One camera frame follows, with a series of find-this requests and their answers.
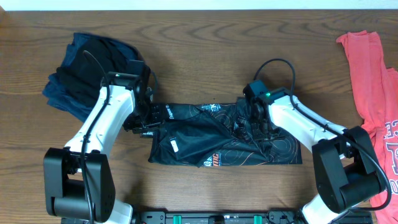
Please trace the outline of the black printed cycling jersey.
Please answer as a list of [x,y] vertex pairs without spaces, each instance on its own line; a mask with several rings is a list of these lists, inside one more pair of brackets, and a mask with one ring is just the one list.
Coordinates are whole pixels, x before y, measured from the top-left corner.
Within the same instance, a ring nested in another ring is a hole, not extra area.
[[160,124],[140,134],[152,139],[151,163],[195,167],[302,163],[300,143],[287,131],[254,135],[251,107],[244,98],[235,103],[155,107]]

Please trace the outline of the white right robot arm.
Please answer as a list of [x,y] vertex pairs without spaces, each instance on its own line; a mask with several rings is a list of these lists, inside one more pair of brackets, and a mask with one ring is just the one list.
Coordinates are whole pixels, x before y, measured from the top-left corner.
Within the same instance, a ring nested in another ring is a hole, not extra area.
[[312,153],[318,193],[301,208],[302,222],[332,223],[349,212],[362,212],[359,204],[382,192],[387,198],[378,209],[388,206],[391,186],[363,128],[329,122],[285,88],[247,85],[243,93],[263,136],[283,129]]

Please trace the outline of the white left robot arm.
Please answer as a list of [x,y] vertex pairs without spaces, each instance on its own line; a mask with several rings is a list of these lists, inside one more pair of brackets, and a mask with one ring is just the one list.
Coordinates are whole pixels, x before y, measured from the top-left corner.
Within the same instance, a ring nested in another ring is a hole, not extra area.
[[80,223],[131,223],[132,205],[116,199],[109,155],[120,129],[142,133],[158,125],[148,86],[152,72],[109,72],[80,130],[44,156],[45,204],[49,215]]

